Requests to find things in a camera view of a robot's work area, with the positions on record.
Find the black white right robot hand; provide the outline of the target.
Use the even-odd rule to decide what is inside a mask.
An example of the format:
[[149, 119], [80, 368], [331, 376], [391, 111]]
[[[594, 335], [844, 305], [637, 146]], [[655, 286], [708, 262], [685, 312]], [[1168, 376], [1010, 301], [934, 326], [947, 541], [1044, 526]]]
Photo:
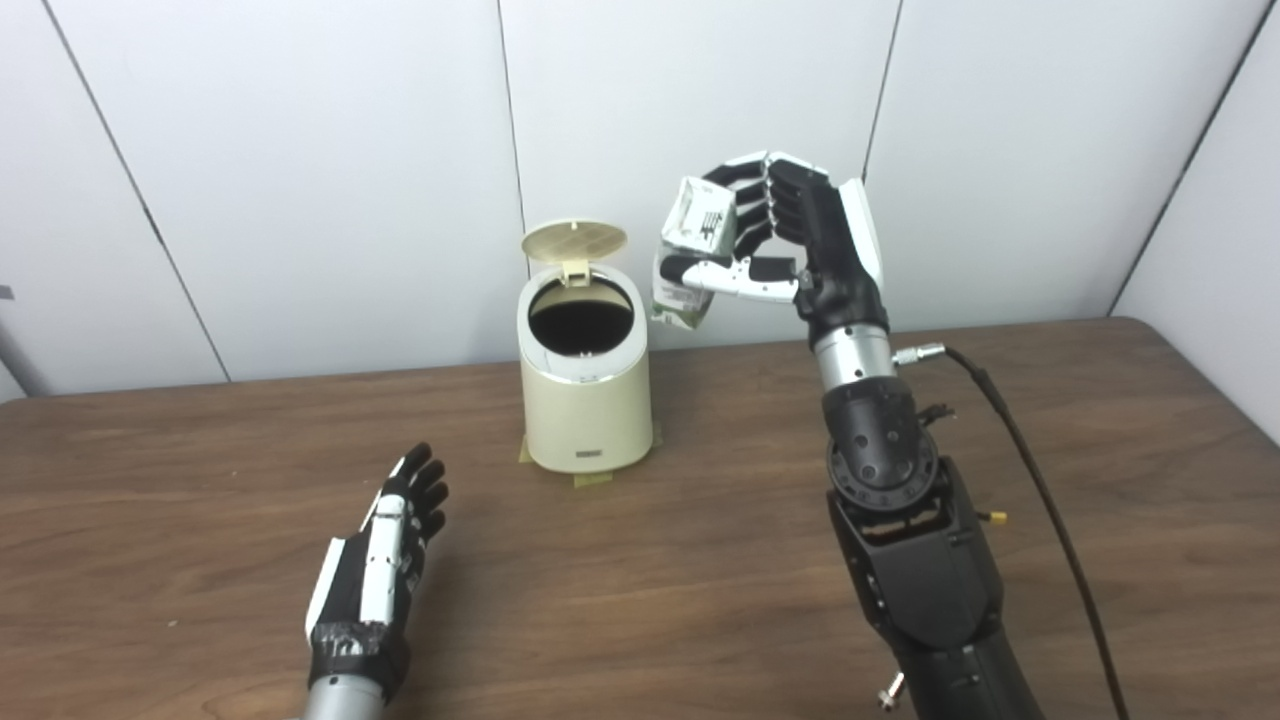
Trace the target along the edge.
[[760, 151], [685, 177], [660, 229], [650, 316], [696, 329], [717, 296], [787, 304], [809, 340], [890, 327], [874, 222], [859, 178]]

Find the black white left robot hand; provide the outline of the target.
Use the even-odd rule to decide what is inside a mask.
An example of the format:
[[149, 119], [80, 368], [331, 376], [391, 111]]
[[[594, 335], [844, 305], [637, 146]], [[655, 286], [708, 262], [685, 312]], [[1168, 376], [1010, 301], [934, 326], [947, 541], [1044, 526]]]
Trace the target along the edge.
[[305, 618], [305, 719], [379, 719], [410, 674], [407, 625], [428, 546], [445, 525], [445, 466], [430, 445], [404, 454], [360, 529], [333, 538]]

